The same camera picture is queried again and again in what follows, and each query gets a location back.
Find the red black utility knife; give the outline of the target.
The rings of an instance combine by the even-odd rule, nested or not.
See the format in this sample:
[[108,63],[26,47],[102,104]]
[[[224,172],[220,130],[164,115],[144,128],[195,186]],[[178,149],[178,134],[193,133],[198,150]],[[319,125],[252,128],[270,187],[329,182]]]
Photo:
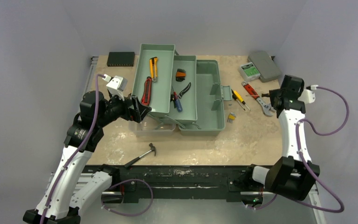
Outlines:
[[151,102],[151,86],[152,86],[152,78],[147,77],[144,83],[144,92],[141,98],[141,103],[143,105],[148,106]]

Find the black pruning shears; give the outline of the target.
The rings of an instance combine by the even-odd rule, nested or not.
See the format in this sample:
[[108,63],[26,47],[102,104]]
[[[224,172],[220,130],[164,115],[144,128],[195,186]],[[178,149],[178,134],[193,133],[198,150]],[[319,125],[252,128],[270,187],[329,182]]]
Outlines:
[[[189,82],[189,84],[177,95],[178,99],[182,98],[191,88],[191,82]],[[170,101],[175,101],[175,96],[172,93],[171,94],[171,100]]]

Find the yellow handled screwdriver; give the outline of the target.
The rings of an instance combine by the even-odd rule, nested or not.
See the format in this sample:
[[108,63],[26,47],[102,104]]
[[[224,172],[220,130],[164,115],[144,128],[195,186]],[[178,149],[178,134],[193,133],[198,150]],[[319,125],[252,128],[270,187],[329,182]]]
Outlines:
[[245,108],[247,108],[250,111],[250,108],[248,107],[244,99],[241,97],[241,95],[235,90],[232,90],[232,93],[235,94],[236,97],[240,100],[240,102],[245,106]]

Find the blue red screwdriver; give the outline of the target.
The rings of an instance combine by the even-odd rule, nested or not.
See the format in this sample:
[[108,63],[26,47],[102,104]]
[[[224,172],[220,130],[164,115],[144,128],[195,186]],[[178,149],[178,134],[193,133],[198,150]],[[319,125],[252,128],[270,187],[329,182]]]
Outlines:
[[182,112],[183,111],[183,108],[182,108],[182,105],[181,105],[181,102],[176,94],[176,92],[174,91],[173,94],[172,94],[172,100],[174,102],[174,107],[177,109],[178,112]]

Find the yellow clip hex key set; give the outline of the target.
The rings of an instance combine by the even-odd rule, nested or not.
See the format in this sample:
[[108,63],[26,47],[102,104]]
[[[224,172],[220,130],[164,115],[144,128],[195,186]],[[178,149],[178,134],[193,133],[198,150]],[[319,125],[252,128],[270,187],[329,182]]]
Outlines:
[[227,122],[232,124],[232,122],[236,119],[236,115],[234,113],[230,113],[227,118]]

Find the yellow handled pliers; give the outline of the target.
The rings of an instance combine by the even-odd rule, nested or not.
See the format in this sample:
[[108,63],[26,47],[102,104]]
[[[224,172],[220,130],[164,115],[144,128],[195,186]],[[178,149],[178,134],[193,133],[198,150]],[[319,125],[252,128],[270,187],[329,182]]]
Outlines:
[[151,79],[153,82],[156,82],[157,78],[158,78],[157,62],[158,62],[157,57],[152,57],[149,59],[150,74],[151,74]]

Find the translucent green tool box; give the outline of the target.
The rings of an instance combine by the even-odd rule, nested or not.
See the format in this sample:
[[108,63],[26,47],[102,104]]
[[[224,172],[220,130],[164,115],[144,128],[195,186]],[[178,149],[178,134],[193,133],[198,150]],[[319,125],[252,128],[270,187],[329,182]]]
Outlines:
[[[133,94],[142,98],[144,83],[151,77],[149,59],[157,57],[158,78],[151,86],[151,111],[141,123],[130,125],[138,137],[164,136],[178,128],[185,136],[216,136],[225,129],[224,103],[230,101],[231,87],[220,79],[216,60],[200,60],[196,56],[177,53],[173,44],[140,46]],[[183,82],[175,80],[177,69],[186,71]],[[178,112],[171,100],[191,82],[190,90],[180,98],[183,108]]]

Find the orange hex key set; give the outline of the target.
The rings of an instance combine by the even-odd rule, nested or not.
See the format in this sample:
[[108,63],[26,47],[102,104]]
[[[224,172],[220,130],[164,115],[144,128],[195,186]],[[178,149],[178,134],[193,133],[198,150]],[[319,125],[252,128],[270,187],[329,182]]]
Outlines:
[[177,69],[175,74],[175,80],[177,82],[183,82],[186,79],[186,71],[184,69]]

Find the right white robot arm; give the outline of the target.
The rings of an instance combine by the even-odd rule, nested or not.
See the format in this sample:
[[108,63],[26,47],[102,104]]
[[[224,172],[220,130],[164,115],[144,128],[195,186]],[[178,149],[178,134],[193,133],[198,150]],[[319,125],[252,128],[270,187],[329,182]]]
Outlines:
[[303,79],[285,75],[280,88],[269,91],[282,130],[282,156],[271,168],[254,166],[251,173],[244,175],[247,189],[263,185],[266,191],[302,201],[315,184],[320,167],[312,163],[306,146],[306,108],[300,100],[304,87]]

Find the red adjustable wrench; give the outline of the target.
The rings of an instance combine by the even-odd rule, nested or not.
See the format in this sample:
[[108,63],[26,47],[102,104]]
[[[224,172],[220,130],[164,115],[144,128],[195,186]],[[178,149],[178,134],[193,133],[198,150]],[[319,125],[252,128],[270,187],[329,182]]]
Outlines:
[[248,92],[248,94],[259,103],[259,105],[263,110],[264,115],[268,117],[272,117],[273,112],[275,110],[272,108],[271,104],[267,104],[248,82],[243,81],[241,85]]

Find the grey plastic case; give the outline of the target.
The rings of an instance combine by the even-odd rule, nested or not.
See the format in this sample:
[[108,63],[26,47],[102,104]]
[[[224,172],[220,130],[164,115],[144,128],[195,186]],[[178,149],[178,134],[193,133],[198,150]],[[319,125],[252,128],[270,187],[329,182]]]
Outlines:
[[282,75],[282,71],[266,51],[253,52],[248,55],[248,60],[258,69],[259,79],[263,83],[276,80]]

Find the green white screw box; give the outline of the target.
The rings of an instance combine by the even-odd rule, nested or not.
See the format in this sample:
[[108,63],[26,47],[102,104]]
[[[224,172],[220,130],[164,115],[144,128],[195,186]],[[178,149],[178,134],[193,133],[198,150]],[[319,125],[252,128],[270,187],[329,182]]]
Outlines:
[[246,82],[257,80],[261,76],[258,69],[252,62],[241,65],[238,68],[238,71]]

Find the black handled hammer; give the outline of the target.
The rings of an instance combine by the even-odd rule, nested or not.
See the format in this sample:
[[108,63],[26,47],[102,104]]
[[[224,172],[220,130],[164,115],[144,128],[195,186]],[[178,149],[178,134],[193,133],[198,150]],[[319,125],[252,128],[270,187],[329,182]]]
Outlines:
[[140,159],[142,159],[143,157],[145,157],[147,154],[149,153],[154,153],[154,156],[157,155],[157,150],[156,150],[156,147],[153,145],[153,143],[150,143],[149,144],[149,147],[150,147],[150,150],[143,153],[142,155],[132,159],[131,161],[129,161],[128,163],[124,164],[124,167],[126,169],[129,169],[132,165],[134,165],[136,162],[138,162]]

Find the black network switch box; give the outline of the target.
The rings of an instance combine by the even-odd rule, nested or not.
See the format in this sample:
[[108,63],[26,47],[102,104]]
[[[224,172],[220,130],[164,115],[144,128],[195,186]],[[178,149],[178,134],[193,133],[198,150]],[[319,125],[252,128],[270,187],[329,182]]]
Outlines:
[[106,65],[108,67],[133,67],[135,52],[109,52]]

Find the aluminium rail frame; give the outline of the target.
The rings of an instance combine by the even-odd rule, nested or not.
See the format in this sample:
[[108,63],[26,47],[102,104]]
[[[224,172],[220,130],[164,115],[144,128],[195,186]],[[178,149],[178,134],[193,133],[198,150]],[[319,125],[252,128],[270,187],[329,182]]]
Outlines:
[[[81,85],[80,90],[82,96],[80,97],[80,102],[83,98],[83,95],[87,93],[86,85]],[[104,98],[109,100],[110,97],[107,95],[107,90],[103,89],[100,91]],[[116,121],[124,121],[129,124],[135,124],[137,122],[127,121],[122,118],[118,118]],[[114,127],[111,122],[107,126],[103,128],[103,133],[111,131]],[[226,139],[229,141],[229,144],[234,147],[235,153],[239,152],[239,149],[244,148],[252,148],[253,143],[252,139],[258,136],[259,131],[269,132],[274,129],[274,127],[278,127],[281,136],[282,130],[279,123],[279,119],[276,115],[276,110],[273,113],[273,118],[264,118],[261,113],[252,112],[246,117],[241,119],[241,122],[244,124],[244,127],[239,127],[238,125],[234,125],[234,127],[230,128],[229,131],[223,130],[216,136],[185,136],[179,132],[179,135],[173,135],[172,137],[166,139],[164,136],[150,136],[147,137],[148,141],[152,142],[154,146],[163,152],[163,159],[168,162],[166,166],[193,166],[189,162],[184,161],[179,153],[184,150],[190,149],[207,149],[208,142],[210,141],[218,141],[221,135],[224,135]],[[276,153],[277,149],[280,147],[282,149],[282,139],[281,141],[271,140],[270,137],[260,137],[257,143],[258,150],[261,151],[264,158],[269,158],[269,153]],[[255,164],[256,166],[273,166],[277,161],[270,162],[266,165]],[[120,182],[117,187],[121,187],[124,183],[130,183],[130,180],[124,180]],[[110,187],[102,192],[112,192],[113,187]],[[124,196],[124,192],[116,191],[119,195]]]

